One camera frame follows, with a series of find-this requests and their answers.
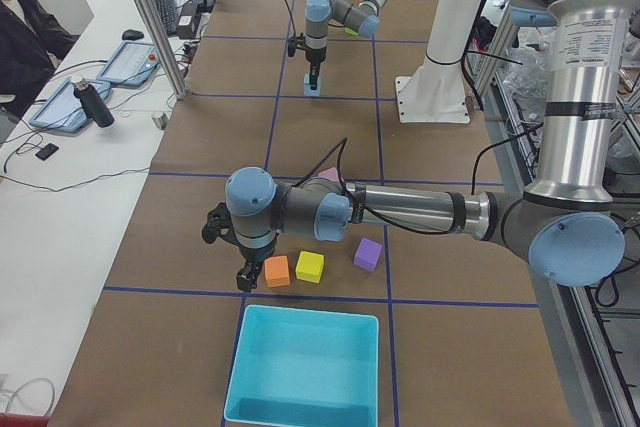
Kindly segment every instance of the computer mouse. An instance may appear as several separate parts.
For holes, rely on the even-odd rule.
[[[139,30],[127,29],[122,33],[122,40],[138,40],[144,37]]]

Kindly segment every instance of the purple cube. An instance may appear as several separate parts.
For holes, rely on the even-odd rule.
[[[353,263],[358,267],[361,267],[369,272],[376,270],[380,253],[382,252],[382,245],[373,240],[362,239],[358,250],[356,251],[356,257],[353,259]]]

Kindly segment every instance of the keyboard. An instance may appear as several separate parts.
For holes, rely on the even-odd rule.
[[[164,24],[167,35],[175,35],[178,25],[178,12],[174,0],[153,0],[158,9],[160,20]]]

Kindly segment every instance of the yellow cube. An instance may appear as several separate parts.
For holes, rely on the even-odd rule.
[[[324,267],[324,255],[313,252],[300,252],[296,264],[296,277],[307,282],[320,283],[322,268]]]

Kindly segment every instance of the blue object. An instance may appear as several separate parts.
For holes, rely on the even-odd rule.
[[[592,212],[566,215],[536,235],[529,263],[560,285],[591,285],[609,275],[624,255],[624,235],[609,217]]]
[[[377,427],[378,319],[250,305],[224,417],[277,427]]]
[[[511,5],[511,23],[518,27],[554,27],[557,22],[546,10],[525,9]]]
[[[227,179],[225,186],[229,213],[238,217],[259,214],[271,205],[276,183],[259,167],[245,167]]]
[[[158,64],[158,54],[153,44],[125,40],[96,78],[109,82],[113,87],[140,87]]]
[[[331,18],[331,4],[329,0],[307,0],[304,15],[310,22],[324,23]]]
[[[103,100],[109,97],[111,84],[92,79],[87,79],[87,82],[95,87]],[[87,125],[89,120],[82,109],[80,99],[73,95],[70,78],[67,78],[38,109],[29,120],[29,124],[40,129],[74,134]]]
[[[348,222],[349,199],[334,193],[327,194],[316,211],[313,233],[317,240],[337,242],[344,238]]]
[[[375,35],[379,25],[380,25],[380,19],[375,15],[370,15],[365,19],[365,21],[362,24],[360,24],[360,28],[358,29],[358,35],[361,35],[362,37],[370,39]]]
[[[313,90],[309,83],[309,74],[304,75],[304,96],[305,97],[320,97],[320,89],[322,88],[322,79],[318,77],[318,88]]]

